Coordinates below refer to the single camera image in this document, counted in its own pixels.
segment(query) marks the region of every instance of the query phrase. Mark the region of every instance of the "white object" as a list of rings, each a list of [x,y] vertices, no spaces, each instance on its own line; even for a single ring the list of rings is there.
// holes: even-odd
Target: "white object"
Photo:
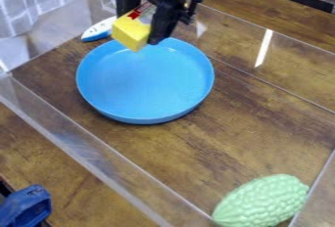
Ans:
[[[107,37],[111,34],[111,27],[113,21],[116,21],[116,16],[100,21],[95,25],[92,25],[83,33],[81,41],[95,41]]]

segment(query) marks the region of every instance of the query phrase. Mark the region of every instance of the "blue bowl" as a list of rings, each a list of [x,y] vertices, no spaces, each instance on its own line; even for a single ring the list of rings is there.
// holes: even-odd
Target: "blue bowl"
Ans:
[[[84,56],[76,82],[87,102],[109,118],[154,124],[187,114],[206,97],[213,66],[189,43],[164,39],[136,53],[118,41]]]

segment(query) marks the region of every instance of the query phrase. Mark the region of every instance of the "blue object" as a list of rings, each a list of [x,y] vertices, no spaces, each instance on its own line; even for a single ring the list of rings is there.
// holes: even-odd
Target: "blue object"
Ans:
[[[189,43],[164,39],[136,53],[109,41],[83,58],[76,82],[87,102],[115,120],[166,122],[187,114],[214,80],[209,59]]]
[[[10,194],[0,205],[1,227],[34,227],[51,214],[51,197],[40,185]]]

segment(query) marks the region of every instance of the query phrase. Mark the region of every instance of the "green textured ball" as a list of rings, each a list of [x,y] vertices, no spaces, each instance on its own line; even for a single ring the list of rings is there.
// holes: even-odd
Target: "green textured ball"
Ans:
[[[252,180],[217,205],[211,218],[223,227],[269,227],[288,220],[302,208],[308,186],[290,175]]]

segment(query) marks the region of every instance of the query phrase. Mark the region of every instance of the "yellow block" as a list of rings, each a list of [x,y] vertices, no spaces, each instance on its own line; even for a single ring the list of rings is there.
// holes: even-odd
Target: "yellow block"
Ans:
[[[134,52],[146,45],[154,12],[155,6],[146,2],[112,24],[112,38]]]

